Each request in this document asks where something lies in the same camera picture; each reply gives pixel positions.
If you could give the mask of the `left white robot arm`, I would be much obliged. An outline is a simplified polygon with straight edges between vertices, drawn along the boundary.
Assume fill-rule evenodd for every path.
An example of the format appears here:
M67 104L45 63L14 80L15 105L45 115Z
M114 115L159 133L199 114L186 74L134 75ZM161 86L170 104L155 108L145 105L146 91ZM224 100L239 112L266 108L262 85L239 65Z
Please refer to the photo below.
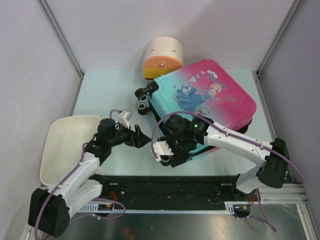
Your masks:
M112 148L125 144L137 149L151 142L140 126L117 127L111 118L100 121L93 138L82 145L80 160L47 189L37 188L31 195L28 224L34 227L35 239L42 231L55 238L67 229L72 217L88 202L105 200L111 188L92 179L99 167L111 155Z

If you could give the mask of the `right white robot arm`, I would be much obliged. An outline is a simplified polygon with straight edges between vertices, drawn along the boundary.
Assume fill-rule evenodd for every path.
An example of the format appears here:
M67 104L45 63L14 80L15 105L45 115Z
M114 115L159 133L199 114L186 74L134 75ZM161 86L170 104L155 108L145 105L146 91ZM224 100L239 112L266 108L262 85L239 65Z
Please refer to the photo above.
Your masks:
M253 190L267 186L280 189L285 183L289 152L281 138L263 141L231 130L207 117L192 114L183 118L184 111L167 114L160 119L170 133L151 140L151 152L157 162L186 162L197 145L227 150L255 164L251 170L236 176L230 188L231 196L242 201Z

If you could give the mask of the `pink and teal kids suitcase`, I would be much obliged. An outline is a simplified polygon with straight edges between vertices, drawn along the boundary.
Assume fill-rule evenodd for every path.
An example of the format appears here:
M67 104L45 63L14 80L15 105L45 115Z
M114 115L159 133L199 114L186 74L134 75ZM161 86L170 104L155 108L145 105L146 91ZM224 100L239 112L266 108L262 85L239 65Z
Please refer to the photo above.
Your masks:
M160 121L180 112L178 120L192 114L244 134L257 105L251 96L214 60L203 59L152 80L135 91L138 113L153 113Z

